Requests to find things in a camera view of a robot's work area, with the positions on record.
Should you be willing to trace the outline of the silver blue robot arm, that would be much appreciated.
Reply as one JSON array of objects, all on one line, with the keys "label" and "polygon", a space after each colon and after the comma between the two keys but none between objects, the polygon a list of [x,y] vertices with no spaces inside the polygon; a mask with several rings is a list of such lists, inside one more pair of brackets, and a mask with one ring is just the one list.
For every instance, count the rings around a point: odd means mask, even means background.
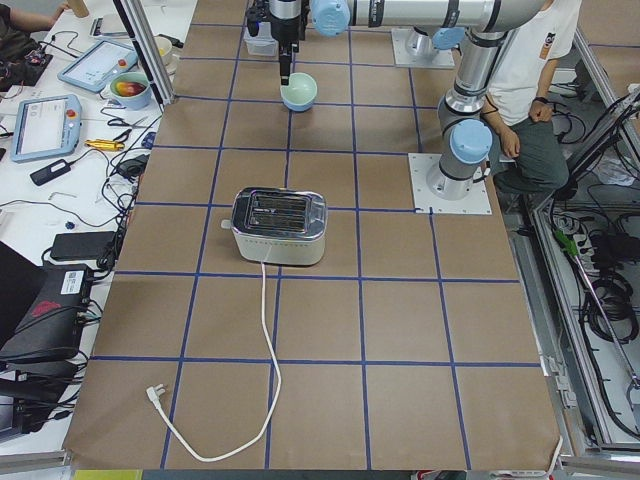
[{"label": "silver blue robot arm", "polygon": [[255,1],[246,26],[257,35],[268,22],[278,43],[280,82],[287,85],[292,57],[305,37],[308,21],[325,36],[351,26],[462,27],[461,63],[453,87],[442,97],[438,118],[444,140],[439,163],[426,177],[429,189],[445,200],[464,198],[492,135],[479,120],[487,85],[508,33],[532,19],[539,1]]}]

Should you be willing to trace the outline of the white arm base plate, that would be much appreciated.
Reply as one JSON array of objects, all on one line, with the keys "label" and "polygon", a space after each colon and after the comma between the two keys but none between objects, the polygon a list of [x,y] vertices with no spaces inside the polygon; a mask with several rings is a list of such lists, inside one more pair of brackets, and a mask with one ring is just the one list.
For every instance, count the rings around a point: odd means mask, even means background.
[{"label": "white arm base plate", "polygon": [[440,154],[408,155],[414,210],[424,214],[491,215],[485,177],[452,180],[440,170]]}]

